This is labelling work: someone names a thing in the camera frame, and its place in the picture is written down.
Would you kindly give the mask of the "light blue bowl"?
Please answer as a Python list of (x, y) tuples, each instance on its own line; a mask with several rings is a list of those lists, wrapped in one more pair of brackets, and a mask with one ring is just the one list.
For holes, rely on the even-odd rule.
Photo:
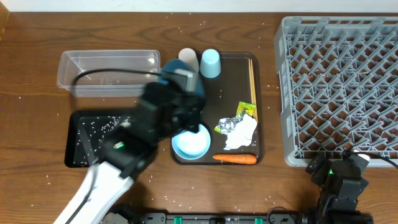
[(172, 149), (180, 160), (194, 161), (203, 157), (209, 150), (211, 135), (204, 124), (197, 133), (183, 130), (171, 139)]

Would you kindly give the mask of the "dark blue plate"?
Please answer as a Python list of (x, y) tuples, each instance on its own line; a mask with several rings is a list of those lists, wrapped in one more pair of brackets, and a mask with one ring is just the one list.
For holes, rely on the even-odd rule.
[[(172, 71), (172, 70), (175, 70), (175, 69), (178, 69), (178, 68), (181, 68), (181, 69), (184, 69), (184, 70), (195, 71), (191, 66), (189, 66), (189, 64), (187, 64), (187, 63), (185, 63), (185, 62), (183, 62), (182, 60), (177, 59), (177, 58), (175, 58), (175, 59), (170, 60), (169, 62), (167, 62), (167, 63), (164, 65), (164, 67), (161, 69), (161, 71), (162, 71), (162, 70), (170, 70), (170, 71)], [(162, 84), (165, 84), (165, 85), (173, 82), (173, 81), (170, 81), (170, 80), (163, 80), (162, 77), (161, 77), (161, 74), (160, 74), (160, 77), (158, 78), (158, 81), (159, 81), (160, 83), (162, 83)], [(198, 96), (200, 96), (200, 97), (205, 97), (204, 87), (203, 87), (203, 84), (202, 84), (202, 81), (201, 81), (201, 79), (200, 79), (199, 74), (198, 74), (198, 87), (197, 87), (196, 92), (193, 92), (193, 93), (196, 94), (196, 95), (198, 95)]]

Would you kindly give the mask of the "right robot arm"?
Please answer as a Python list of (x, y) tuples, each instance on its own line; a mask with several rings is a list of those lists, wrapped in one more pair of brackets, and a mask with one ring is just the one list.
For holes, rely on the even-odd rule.
[(316, 207), (301, 213), (298, 224), (373, 224), (371, 215), (357, 211), (358, 197), (369, 182), (362, 177), (370, 157), (344, 152), (341, 159), (330, 160), (318, 153), (305, 171), (311, 181), (319, 186), (320, 196)]

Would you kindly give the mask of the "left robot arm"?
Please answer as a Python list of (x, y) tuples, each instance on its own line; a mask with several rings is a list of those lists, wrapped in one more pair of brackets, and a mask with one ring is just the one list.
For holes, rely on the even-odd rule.
[(155, 160), (159, 141), (183, 130), (198, 132), (205, 97), (176, 83), (149, 83), (137, 105), (103, 140), (97, 159), (85, 133), (87, 175), (56, 223), (99, 223)]

